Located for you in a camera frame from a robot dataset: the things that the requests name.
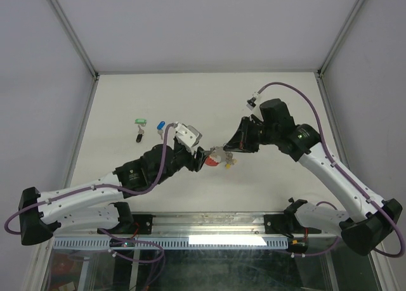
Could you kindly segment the metal key holder red handle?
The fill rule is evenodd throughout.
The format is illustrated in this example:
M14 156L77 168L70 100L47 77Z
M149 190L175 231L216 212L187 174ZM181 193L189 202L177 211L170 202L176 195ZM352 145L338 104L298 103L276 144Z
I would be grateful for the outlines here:
M224 166L229 169L237 163L237 159L232 152L227 152L222 146L214 146L210 148L209 156L205 160L205 164L209 167Z

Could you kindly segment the blue tagged key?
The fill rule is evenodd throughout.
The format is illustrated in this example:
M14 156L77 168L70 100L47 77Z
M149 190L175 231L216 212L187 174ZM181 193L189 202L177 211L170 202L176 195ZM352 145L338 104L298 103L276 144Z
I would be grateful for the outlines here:
M164 126L166 123L164 121L160 121L159 124L157 125L157 133L160 136L160 139L163 140L164 137Z

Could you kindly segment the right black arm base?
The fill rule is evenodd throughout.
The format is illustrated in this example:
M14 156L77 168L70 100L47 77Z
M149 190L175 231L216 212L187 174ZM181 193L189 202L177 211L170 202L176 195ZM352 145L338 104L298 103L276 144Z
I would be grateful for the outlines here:
M301 226L294 216L283 213L265 214L264 228L267 235L281 234L292 238L295 234L321 234L321 231L315 228L305 228Z

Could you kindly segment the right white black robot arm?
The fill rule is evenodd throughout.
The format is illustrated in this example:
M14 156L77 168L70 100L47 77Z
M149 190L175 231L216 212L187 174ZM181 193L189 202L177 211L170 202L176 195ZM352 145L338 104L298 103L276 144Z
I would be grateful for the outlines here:
M285 102L272 99L257 106L249 100L248 104L254 113L242 117L225 151L255 153L261 145L275 145L316 176L343 206L334 210L290 199L277 231L291 236L301 228L315 228L340 237L359 255L373 251L394 230L402 213L400 203L368 189L330 153L312 126L295 123Z

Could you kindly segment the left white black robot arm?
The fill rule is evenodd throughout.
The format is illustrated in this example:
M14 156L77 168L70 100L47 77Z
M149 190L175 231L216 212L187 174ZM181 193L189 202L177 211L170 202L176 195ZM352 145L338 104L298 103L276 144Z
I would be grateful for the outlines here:
M199 172L208 156L209 151L175 136L172 147L156 145L87 184L47 192L26 188L18 205L21 244L37 245L68 230L128 232L133 217L127 198L149 193L183 168Z

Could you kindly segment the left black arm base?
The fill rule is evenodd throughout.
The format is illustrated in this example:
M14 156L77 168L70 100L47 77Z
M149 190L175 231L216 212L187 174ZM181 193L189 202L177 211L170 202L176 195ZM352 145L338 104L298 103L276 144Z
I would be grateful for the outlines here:
M154 215L152 214L132 214L133 221L130 223L119 224L106 231L113 235L151 235Z

